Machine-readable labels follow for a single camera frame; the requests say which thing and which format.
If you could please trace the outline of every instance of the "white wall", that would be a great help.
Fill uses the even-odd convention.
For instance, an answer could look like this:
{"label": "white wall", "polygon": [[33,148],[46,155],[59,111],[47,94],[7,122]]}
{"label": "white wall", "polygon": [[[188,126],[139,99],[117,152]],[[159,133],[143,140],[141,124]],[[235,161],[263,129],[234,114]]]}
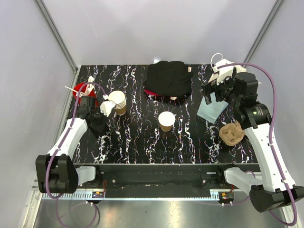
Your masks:
{"label": "white wall", "polygon": [[[280,151],[295,182],[304,186],[304,1],[285,1],[262,40],[252,63],[264,67],[274,78],[278,111],[275,134]],[[251,68],[258,80],[258,99],[272,110],[273,96],[266,76]],[[304,222],[304,199],[296,203]]]}
{"label": "white wall", "polygon": [[73,73],[33,0],[0,0],[0,227],[21,227]]}
{"label": "white wall", "polygon": [[275,0],[44,0],[78,65],[242,61]]}

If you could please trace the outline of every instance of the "black marble table surface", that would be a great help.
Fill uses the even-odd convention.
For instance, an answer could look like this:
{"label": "black marble table surface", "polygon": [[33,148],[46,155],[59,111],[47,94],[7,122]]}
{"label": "black marble table surface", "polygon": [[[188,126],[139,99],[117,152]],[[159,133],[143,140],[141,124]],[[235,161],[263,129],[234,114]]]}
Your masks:
{"label": "black marble table surface", "polygon": [[[201,85],[211,76],[210,65],[189,65],[192,68],[192,94],[176,101],[146,95],[143,82],[148,65],[81,66],[77,84],[89,76],[95,78],[106,93],[121,90],[126,94],[127,113],[108,120],[108,130],[95,138],[88,131],[81,138],[73,157],[74,163],[257,163],[247,137],[234,147],[226,146],[219,130],[234,123],[228,106],[215,124],[197,116],[202,100]],[[96,88],[102,101],[102,92]],[[72,99],[67,118],[71,118]],[[163,132],[158,116],[163,111],[174,113],[173,129]]]}

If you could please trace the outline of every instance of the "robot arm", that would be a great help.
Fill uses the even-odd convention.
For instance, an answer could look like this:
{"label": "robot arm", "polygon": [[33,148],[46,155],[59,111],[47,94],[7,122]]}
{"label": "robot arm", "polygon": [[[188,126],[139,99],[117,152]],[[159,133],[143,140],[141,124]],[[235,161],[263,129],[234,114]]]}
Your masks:
{"label": "robot arm", "polygon": [[227,68],[228,71],[225,72],[221,72],[220,69],[216,72],[218,74],[216,78],[203,86],[206,103],[212,102],[208,97],[214,92],[217,102],[225,100],[232,106],[236,120],[240,122],[253,146],[261,169],[262,180],[233,167],[221,171],[222,176],[225,177],[221,184],[232,184],[244,191],[250,196],[253,206],[259,212],[290,204],[291,200],[284,183],[288,184],[295,201],[302,199],[304,188],[295,185],[284,164],[273,134],[272,145],[285,173],[285,181],[281,178],[269,145],[268,133],[271,116],[267,107],[257,102],[258,81],[255,75],[244,71],[238,72],[238,69],[230,66]]}
{"label": "robot arm", "polygon": [[87,131],[88,126],[96,135],[105,128],[105,122],[115,107],[115,103],[104,101],[100,107],[95,107],[95,97],[83,96],[77,108],[76,118],[66,123],[66,127],[54,147],[47,155],[40,155],[36,159],[36,171],[39,190],[46,193],[47,166],[51,156],[59,150],[51,166],[49,174],[49,189],[51,193],[74,193],[80,184],[95,179],[95,167],[82,166],[75,169],[72,158],[76,147]]}

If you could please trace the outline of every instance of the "light blue cloth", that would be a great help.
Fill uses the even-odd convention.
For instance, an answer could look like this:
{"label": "light blue cloth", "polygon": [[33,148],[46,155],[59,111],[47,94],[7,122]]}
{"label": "light blue cloth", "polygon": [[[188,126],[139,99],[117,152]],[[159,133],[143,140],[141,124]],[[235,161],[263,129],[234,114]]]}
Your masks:
{"label": "light blue cloth", "polygon": [[206,105],[205,97],[203,97],[199,106],[198,116],[214,124],[219,115],[227,107],[228,103],[226,101],[216,102],[214,93],[210,96],[212,103],[209,105]]}

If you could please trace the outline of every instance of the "paper cup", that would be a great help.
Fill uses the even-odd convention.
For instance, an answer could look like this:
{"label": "paper cup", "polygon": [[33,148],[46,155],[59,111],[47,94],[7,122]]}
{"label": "paper cup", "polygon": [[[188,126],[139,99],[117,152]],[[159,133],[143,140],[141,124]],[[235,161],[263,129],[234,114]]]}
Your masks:
{"label": "paper cup", "polygon": [[158,116],[158,122],[164,132],[171,130],[175,122],[175,116],[171,112],[163,112]]}
{"label": "paper cup", "polygon": [[115,112],[118,115],[123,115],[125,114],[127,107],[126,107],[126,99],[125,95],[122,91],[116,90],[113,91],[112,93],[109,94],[109,100],[113,101],[116,106],[115,106]]}

